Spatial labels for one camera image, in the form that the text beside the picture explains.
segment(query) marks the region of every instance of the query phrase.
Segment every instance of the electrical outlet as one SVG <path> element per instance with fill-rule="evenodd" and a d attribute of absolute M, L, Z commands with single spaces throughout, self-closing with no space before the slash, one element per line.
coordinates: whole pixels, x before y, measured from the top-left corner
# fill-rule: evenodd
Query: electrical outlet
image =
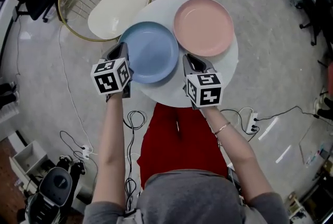
<path fill-rule="evenodd" d="M 256 121 L 254 120 L 256 117 L 258 117 L 258 113 L 253 112 L 250 114 L 248 125 L 246 126 L 245 130 L 248 134 L 253 134 L 253 131 L 251 131 L 251 129 L 253 129 L 252 125 L 256 124 Z"/>
<path fill-rule="evenodd" d="M 89 159 L 89 155 L 91 153 L 91 151 L 93 150 L 91 147 L 87 146 L 87 145 L 83 145 L 82 146 L 84 149 L 82 149 L 82 157 L 86 160 Z"/>

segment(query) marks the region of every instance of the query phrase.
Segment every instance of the pink plate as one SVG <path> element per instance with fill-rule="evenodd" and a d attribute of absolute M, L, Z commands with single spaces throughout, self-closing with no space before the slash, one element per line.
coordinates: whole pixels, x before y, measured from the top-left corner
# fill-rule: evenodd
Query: pink plate
<path fill-rule="evenodd" d="M 185 2 L 176 13 L 173 31 L 182 47 L 204 57 L 224 52 L 234 39 L 229 13 L 213 0 Z"/>

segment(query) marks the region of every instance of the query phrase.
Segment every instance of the white round table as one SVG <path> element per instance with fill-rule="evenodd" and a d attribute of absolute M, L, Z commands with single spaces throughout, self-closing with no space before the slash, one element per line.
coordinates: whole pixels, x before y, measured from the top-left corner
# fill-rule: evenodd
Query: white round table
<path fill-rule="evenodd" d="M 156 0 L 143 8 L 135 17 L 133 24 L 144 21 L 159 23 L 173 33 L 173 19 L 179 7 L 188 0 Z M 152 100 L 175 108 L 191 107 L 191 102 L 183 91 L 184 69 L 183 55 L 188 53 L 180 46 L 178 63 L 173 72 L 165 79 L 153 84 L 140 84 L 132 82 L 132 86 L 140 89 Z M 224 53 L 206 58 L 210 60 L 215 69 L 222 74 L 223 84 L 226 87 L 231 81 L 238 62 L 237 38 Z"/>

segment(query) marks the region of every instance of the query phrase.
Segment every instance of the gray floor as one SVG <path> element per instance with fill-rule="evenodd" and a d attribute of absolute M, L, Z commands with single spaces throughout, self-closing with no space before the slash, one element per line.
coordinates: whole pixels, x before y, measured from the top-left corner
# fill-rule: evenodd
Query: gray floor
<path fill-rule="evenodd" d="M 323 40 L 310 45 L 308 30 L 300 30 L 299 23 L 306 21 L 300 10 L 290 6 L 287 0 L 216 0 L 230 12 L 238 39 L 239 63 L 236 73 L 224 91 L 221 108 L 240 109 L 252 107 L 259 117 L 270 116 L 294 105 L 312 112 L 315 97 L 324 84 L 325 72 L 317 64 L 325 51 Z M 48 24 L 21 17 L 22 29 L 19 43 L 20 111 L 23 121 L 18 129 L 29 141 L 38 140 L 54 161 L 70 150 L 59 138 L 59 131 L 69 132 L 80 144 L 87 143 L 80 122 L 73 108 L 60 59 L 58 33 L 60 23 L 54 19 Z M 2 75 L 15 79 L 17 58 L 16 23 L 10 33 Z M 65 62 L 69 86 L 74 103 L 89 135 L 95 151 L 98 133 L 103 121 L 105 98 L 98 96 L 90 78 L 91 67 L 98 61 L 106 44 L 84 41 L 61 29 L 61 50 Z M 132 98 L 124 100 L 125 113 L 142 110 L 151 118 L 155 102 L 139 90 L 132 90 Z M 248 111 L 242 112 L 244 119 Z M 228 114 L 230 120 L 237 119 Z M 266 130 L 272 120 L 259 123 Z M 140 153 L 146 124 L 135 134 L 133 152 Z M 273 128 L 262 140 L 258 136 L 251 141 L 260 165 L 273 188 L 285 198 L 290 192 L 304 192 L 312 184 L 312 178 L 322 160 L 317 158 L 310 166 L 303 164 L 299 142 L 306 160 L 322 143 L 329 144 L 331 128 L 320 120 L 293 110 L 280 116 Z M 131 131 L 125 130 L 126 144 Z M 284 158 L 276 160 L 289 147 Z M 91 188 L 96 168 L 86 162 L 88 173 L 84 177 Z M 138 167 L 134 165 L 134 178 Z"/>

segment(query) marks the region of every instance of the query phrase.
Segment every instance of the blue plate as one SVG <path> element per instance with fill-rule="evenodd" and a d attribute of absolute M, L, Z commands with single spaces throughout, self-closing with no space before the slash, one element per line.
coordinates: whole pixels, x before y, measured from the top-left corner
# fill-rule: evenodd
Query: blue plate
<path fill-rule="evenodd" d="M 128 45 L 133 80 L 138 83 L 158 82 L 167 77 L 177 64 L 177 40 L 159 23 L 134 24 L 122 34 L 119 42 Z"/>

